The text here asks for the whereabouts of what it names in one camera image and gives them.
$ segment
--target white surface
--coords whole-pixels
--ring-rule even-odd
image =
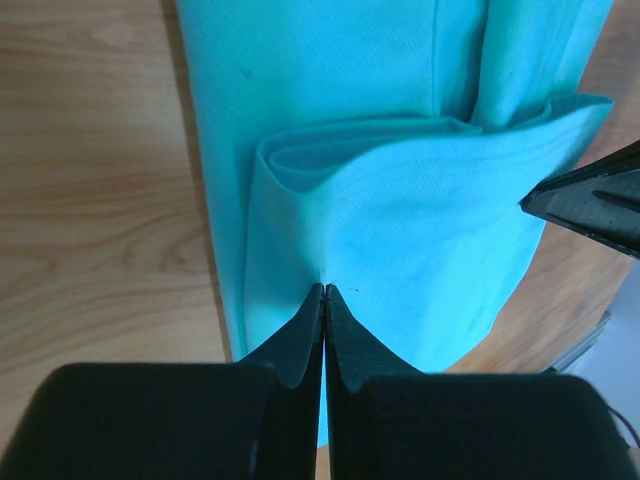
[[[640,263],[609,306],[611,319],[596,344],[565,373],[589,381],[613,408],[640,431]],[[627,443],[634,445],[617,421]]]

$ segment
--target wooden surface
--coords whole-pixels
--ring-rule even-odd
[[[640,136],[639,24],[637,0],[618,0],[585,74],[584,90],[617,101],[590,160]],[[2,449],[59,365],[224,361],[226,347],[172,4],[0,0],[0,109]],[[542,368],[629,266],[548,227],[494,331],[453,370]]]

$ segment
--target folded cloth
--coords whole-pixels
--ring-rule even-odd
[[[421,370],[477,345],[611,107],[575,93],[610,3],[179,1],[234,358],[315,282]]]

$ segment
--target wire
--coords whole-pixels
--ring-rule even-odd
[[[636,447],[640,448],[640,436],[638,436],[638,432],[636,432],[636,429],[633,428],[633,425],[631,425],[631,422],[629,422],[629,420],[627,420],[624,415],[622,415],[619,411],[617,411],[611,405],[608,405],[608,407],[609,407],[609,411],[613,415],[615,415],[618,418],[618,420],[620,420],[623,423],[625,427],[627,427],[627,430],[633,437],[633,441],[636,442]]]

